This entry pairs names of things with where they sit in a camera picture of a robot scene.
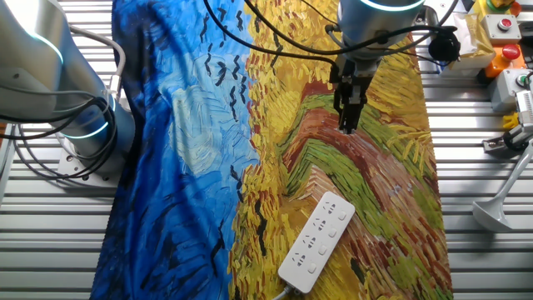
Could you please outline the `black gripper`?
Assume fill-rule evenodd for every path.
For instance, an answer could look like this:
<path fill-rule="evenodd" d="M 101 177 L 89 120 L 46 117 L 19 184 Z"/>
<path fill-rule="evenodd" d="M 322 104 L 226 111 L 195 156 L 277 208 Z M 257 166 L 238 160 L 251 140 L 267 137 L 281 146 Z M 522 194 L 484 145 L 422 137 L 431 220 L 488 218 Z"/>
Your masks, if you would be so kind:
<path fill-rule="evenodd" d="M 334 108 L 339 115 L 339 129 L 344 133 L 355 131 L 361 117 L 362 109 L 367 104 L 366 90 L 370 87 L 378 69 L 378 61 L 360 60 L 355 61 L 346 57 L 338 57 L 335 65 L 331 67 L 330 83 L 348 83 L 354 86 L 352 92 L 352 121 L 350 121 L 350 96 L 351 88 L 337 86 L 334 92 Z"/>

